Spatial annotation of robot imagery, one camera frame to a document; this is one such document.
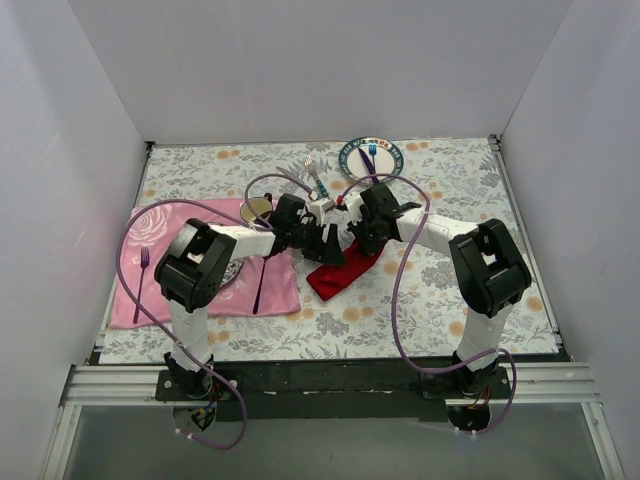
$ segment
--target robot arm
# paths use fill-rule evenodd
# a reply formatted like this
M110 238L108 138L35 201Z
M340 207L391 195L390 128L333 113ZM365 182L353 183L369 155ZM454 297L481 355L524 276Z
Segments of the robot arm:
M349 230L368 254L379 251L389 239L410 242L426 214L419 204L399 205L385 185L347 195L341 208L348 210ZM497 348L513 305L531 285L529 269L505 225L495 219L475 224L429 215L416 243L453 260L460 292L470 307L453 362ZM497 356L467 365L463 383L470 387L493 371Z
M268 258L293 247L305 258L324 264L346 263L338 244L337 225L323 223L321 204L325 201L307 205L299 197L283 195L269 219L273 227L270 231L209 225L195 218L186 222L158 263L155 280L169 302L173 333L201 363L212 359L207 306L217 295L230 261L250 256ZM165 362L175 383L186 392L197 396L205 388L204 371L180 345L165 354Z

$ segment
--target red cloth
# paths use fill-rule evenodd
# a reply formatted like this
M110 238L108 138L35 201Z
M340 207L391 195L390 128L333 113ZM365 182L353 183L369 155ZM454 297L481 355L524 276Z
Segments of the red cloth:
M365 255L358 248L358 242L354 241L344 251L347 264L339 267L322 265L307 276L307 282L311 288L325 302L334 295L351 285L360 275L369 270L378 261L382 250L373 256Z

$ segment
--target purple fork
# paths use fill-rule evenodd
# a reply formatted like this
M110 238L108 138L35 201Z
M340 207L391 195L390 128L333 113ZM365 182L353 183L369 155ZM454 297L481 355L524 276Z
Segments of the purple fork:
M138 287L138 302L140 301L140 295L142 294L142 280L144 279L144 271L149 266L151 262L151 258L149 257L149 247L141 247L140 248L140 268L142 272L140 273L140 286ZM133 324L138 324L138 316L140 315L140 307L136 305L136 313L133 314Z

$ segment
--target pink napkin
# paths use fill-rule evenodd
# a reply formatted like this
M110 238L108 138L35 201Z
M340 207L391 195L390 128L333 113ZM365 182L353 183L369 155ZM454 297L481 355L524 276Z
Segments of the pink napkin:
M241 199L202 200L211 207L240 217ZM145 270L142 282L142 304L160 321L171 319L167 300L160 293L160 285L153 279L153 273L160 258L169 244L178 235L184 223L190 218L199 218L205 222L229 225L231 222L219 215L210 213L193 205L162 205L150 210L133 225L122 254L122 272L134 293L138 292L140 282L140 247L146 245L151 254L151 263ZM253 305L260 282L263 259L246 258L240 273L228 285L223 287L209 305L209 316L227 315L235 317L256 317L280 315L300 310L300 295L296 271L293 268L291 251L286 250L267 261L260 295L260 308L253 315ZM133 324L135 305L118 282L111 312L113 328L137 328L152 325L153 322L142 312L138 324Z

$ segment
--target white panel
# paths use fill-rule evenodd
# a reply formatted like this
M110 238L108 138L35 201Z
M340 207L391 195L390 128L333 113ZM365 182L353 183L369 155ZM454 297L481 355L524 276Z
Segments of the white panel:
M576 1L507 127L505 161L562 336L640 478L640 3Z
M0 477L38 478L144 144L64 0L0 1Z
M571 0L70 0L145 140L500 133Z

